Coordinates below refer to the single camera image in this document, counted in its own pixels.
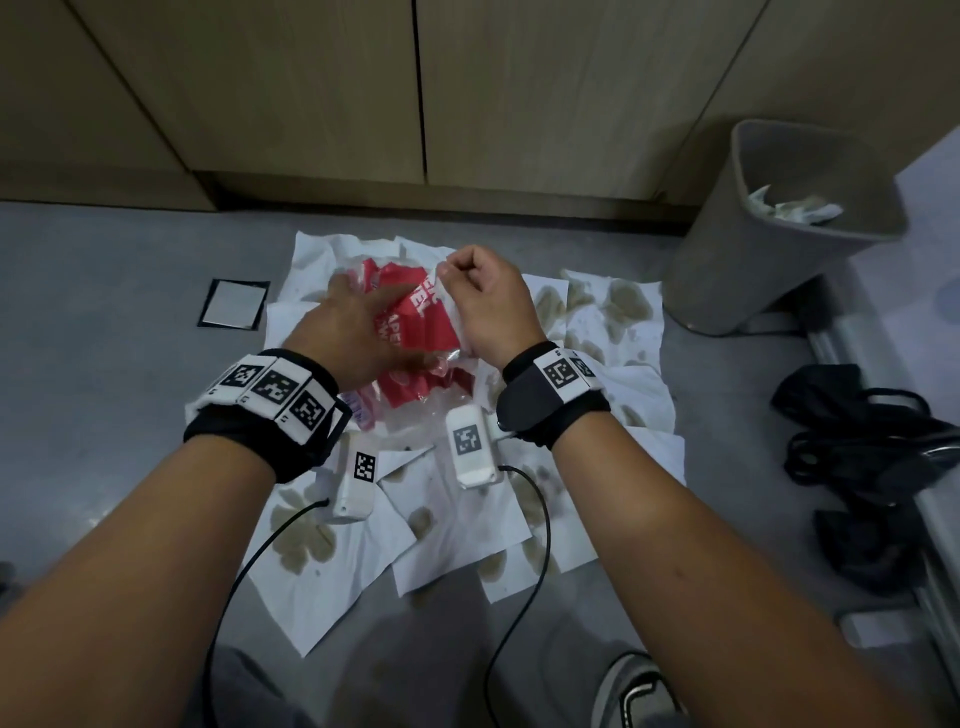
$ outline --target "person's right arm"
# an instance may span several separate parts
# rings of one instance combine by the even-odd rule
[[[441,279],[478,355],[502,370],[543,340],[519,271],[483,248]],[[830,621],[609,413],[553,448],[638,635],[699,725],[907,726],[915,718]]]

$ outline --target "hand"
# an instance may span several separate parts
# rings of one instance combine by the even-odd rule
[[[469,245],[437,266],[437,275],[457,304],[473,350],[497,369],[546,341],[530,290],[513,263]]]
[[[341,392],[370,384],[384,372],[429,369],[435,365],[433,354],[394,346],[377,335],[373,322],[416,287],[385,285],[362,294],[350,288],[347,276],[338,274],[330,279],[324,302],[300,320],[283,348],[325,367]]]

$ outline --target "black wristband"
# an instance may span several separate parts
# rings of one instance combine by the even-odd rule
[[[510,384],[529,367],[534,366],[534,360],[547,352],[559,347],[552,341],[541,341],[524,352],[519,353],[503,368],[503,379]],[[577,420],[588,412],[610,412],[610,403],[603,393],[591,390],[560,407],[545,420],[533,427],[518,432],[516,437],[541,448],[553,449],[557,440]]]
[[[335,398],[340,393],[336,379],[313,359],[286,349],[267,349],[260,355],[276,356],[301,366],[310,372],[316,382],[336,401]],[[349,412],[345,404],[338,402],[338,406],[340,405]],[[226,437],[262,457],[274,470],[276,482],[288,483],[324,463],[333,446],[333,442],[328,441],[339,437],[347,419],[348,415],[341,420],[334,432],[327,432],[328,427],[322,426],[314,433],[307,446],[302,446],[290,439],[272,420],[266,420],[238,404],[208,404],[183,432],[183,442],[195,435]]]

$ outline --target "wooden cabinet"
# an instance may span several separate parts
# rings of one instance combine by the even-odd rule
[[[418,0],[431,184],[644,200],[762,0]]]
[[[854,132],[892,171],[960,124],[960,9],[951,0],[771,0],[663,185],[699,205],[747,117]]]
[[[0,3],[0,199],[211,208],[60,0]]]
[[[195,170],[422,182],[409,0],[72,0]]]

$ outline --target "black cable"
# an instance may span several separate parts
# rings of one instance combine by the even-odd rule
[[[516,615],[516,619],[510,625],[510,628],[507,630],[507,633],[503,636],[503,639],[500,640],[500,644],[497,646],[496,650],[493,652],[493,656],[490,658],[490,662],[487,664],[487,672],[483,676],[483,699],[487,704],[487,713],[490,715],[490,720],[496,728],[500,728],[500,721],[496,719],[496,713],[493,711],[493,704],[490,700],[490,678],[493,675],[493,665],[496,663],[496,658],[500,656],[500,653],[503,651],[503,648],[507,645],[507,641],[510,639],[510,636],[514,634],[516,626],[520,624],[520,620],[523,619],[523,615],[527,613],[527,610],[530,609],[530,605],[534,603],[534,599],[537,598],[537,594],[540,593],[540,587],[543,586],[543,579],[546,578],[546,571],[550,566],[550,514],[546,509],[546,498],[543,497],[543,491],[537,487],[537,483],[534,482],[533,478],[530,477],[527,473],[522,471],[520,468],[515,468],[512,465],[501,465],[499,469],[504,473],[516,473],[520,475],[524,480],[530,483],[530,486],[534,489],[534,492],[537,494],[537,498],[540,499],[540,505],[543,506],[543,521],[546,523],[546,549],[543,554],[543,566],[540,569],[540,577],[537,579],[537,585],[534,587],[534,591],[530,594],[530,597],[527,599],[526,604],[523,605],[523,608],[520,610],[520,613]]]
[[[306,508],[301,508],[297,513],[287,519],[283,525],[274,531],[270,538],[263,542],[263,545],[256,550],[256,553],[251,557],[250,561],[240,570],[239,575],[236,579],[233,580],[233,586],[230,587],[230,594],[227,597],[227,603],[224,604],[224,611],[220,614],[220,619],[217,621],[217,628],[213,631],[213,639],[210,640],[210,647],[206,651],[206,659],[204,660],[204,675],[201,680],[201,692],[202,700],[204,703],[204,724],[207,728],[219,728],[220,723],[217,722],[217,715],[213,710],[213,686],[210,679],[210,671],[213,668],[213,648],[217,644],[217,635],[220,634],[220,625],[224,623],[224,615],[227,613],[227,608],[230,606],[230,600],[233,599],[233,595],[236,594],[237,589],[240,588],[240,582],[244,580],[244,577],[250,571],[252,566],[256,563],[256,560],[260,558],[264,551],[266,551],[270,544],[276,541],[276,537],[283,533],[286,530],[287,526],[296,521],[304,513],[309,513],[315,508],[324,508],[330,504],[329,498],[324,498],[323,500],[318,500],[316,503],[310,503]]]

